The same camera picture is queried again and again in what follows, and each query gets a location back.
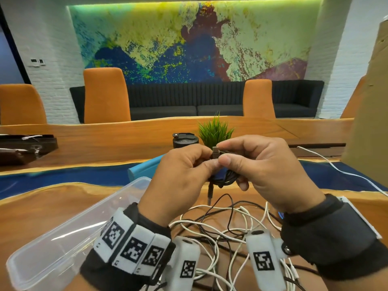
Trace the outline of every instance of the wall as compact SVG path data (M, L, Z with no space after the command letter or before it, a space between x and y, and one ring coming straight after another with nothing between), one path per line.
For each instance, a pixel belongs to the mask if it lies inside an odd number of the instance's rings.
M59 0L0 0L8 27L50 123L78 123L69 87L83 85L69 13ZM30 58L46 66L28 67Z
M314 45L306 71L306 78L324 79L326 86L321 102L319 103L317 117L338 118L341 116L350 96L352 95L359 79L366 74L373 46L376 40L379 23L388 14L388 0L352 0L346 16L346 23L339 40L340 27L344 16L335 14L336 11L344 12L349 0L329 0L334 16L324 19L323 30L332 29L327 33L335 41L325 39L325 35L317 38L322 44L317 47L327 48L318 50L315 55Z
M71 6L86 67L129 84L304 77L322 0Z
M0 84L24 84L7 39L0 29Z

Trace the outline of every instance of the orange chair backrest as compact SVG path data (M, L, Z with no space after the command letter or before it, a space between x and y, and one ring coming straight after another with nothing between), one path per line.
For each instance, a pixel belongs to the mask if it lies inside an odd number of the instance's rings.
M88 68L85 80L85 123L130 121L123 71L116 67Z
M31 84L0 84L0 124L46 124L42 100Z
M270 79L250 79L245 82L242 97L244 116L275 119L272 102L272 81Z
M357 84L357 87L354 89L352 96L349 99L348 104L346 105L344 111L342 112L341 118L354 118L358 109L361 106L362 94L365 85L365 76L363 76Z

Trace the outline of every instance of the person's right hand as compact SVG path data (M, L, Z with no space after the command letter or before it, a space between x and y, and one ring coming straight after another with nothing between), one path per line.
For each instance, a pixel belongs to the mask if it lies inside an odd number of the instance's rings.
M254 188L276 209L297 213L306 211L325 200L302 165L281 138L245 135L218 143L222 154L218 162L240 174L241 190Z

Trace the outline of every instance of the abstract painting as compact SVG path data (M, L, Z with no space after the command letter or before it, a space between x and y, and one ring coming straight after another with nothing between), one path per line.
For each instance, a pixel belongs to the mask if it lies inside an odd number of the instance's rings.
M322 0L69 6L85 68L128 84L302 79Z

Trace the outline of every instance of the black sofa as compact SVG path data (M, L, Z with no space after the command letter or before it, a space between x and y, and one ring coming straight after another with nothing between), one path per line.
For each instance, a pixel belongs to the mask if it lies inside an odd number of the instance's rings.
M128 85L132 120L171 116L243 116L245 82ZM314 117L324 83L290 80L272 82L276 117ZM85 87L70 88L83 123Z

